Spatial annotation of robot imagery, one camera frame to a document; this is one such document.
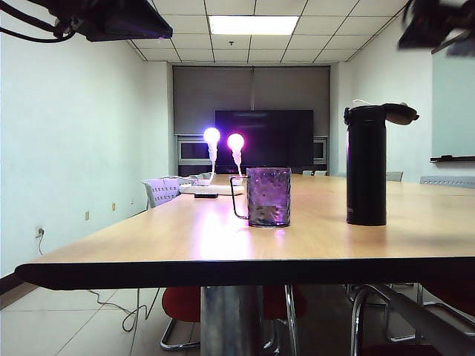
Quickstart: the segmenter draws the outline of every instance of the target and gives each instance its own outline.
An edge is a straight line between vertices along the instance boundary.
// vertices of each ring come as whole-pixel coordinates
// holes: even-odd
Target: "power strip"
[[[219,194],[219,195],[232,195],[231,187],[229,185],[191,185],[182,184],[180,186],[181,194]],[[235,195],[244,194],[244,187],[242,185],[236,185],[233,187]]]

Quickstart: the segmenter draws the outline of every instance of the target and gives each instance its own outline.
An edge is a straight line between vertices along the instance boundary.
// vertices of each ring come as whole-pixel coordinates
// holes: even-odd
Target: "purple glass cup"
[[[249,220],[249,226],[284,227],[290,225],[290,168],[247,168],[248,216],[236,212],[234,192],[232,204],[235,214]]]

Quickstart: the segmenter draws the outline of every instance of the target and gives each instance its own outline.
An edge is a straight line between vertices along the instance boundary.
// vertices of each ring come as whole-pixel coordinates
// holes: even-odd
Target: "ceiling light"
[[[298,16],[210,16],[214,35],[292,35]]]

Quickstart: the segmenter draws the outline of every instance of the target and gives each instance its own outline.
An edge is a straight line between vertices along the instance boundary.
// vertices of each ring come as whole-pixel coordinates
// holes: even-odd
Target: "floor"
[[[309,301],[307,313],[298,320],[301,355],[348,356],[350,354],[351,304],[343,286],[303,286]],[[137,290],[102,290],[100,300],[132,310]],[[141,289],[140,303],[150,305],[156,289]],[[164,352],[158,346],[169,321],[161,309],[161,294],[152,313],[144,311],[135,337],[133,356],[195,356],[199,350]],[[1,356],[127,356],[133,332],[122,330],[125,312],[114,306],[101,306],[87,291],[50,291],[38,288],[1,310]],[[384,343],[381,309],[368,308],[365,319],[365,344]],[[396,316],[391,319],[394,334],[411,332]],[[178,323],[171,342],[198,341],[199,324]],[[285,326],[282,355],[289,355]]]

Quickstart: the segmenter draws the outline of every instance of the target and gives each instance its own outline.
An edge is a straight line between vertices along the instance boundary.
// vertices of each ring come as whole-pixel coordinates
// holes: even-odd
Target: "table leg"
[[[201,356],[258,356],[262,286],[201,287]]]

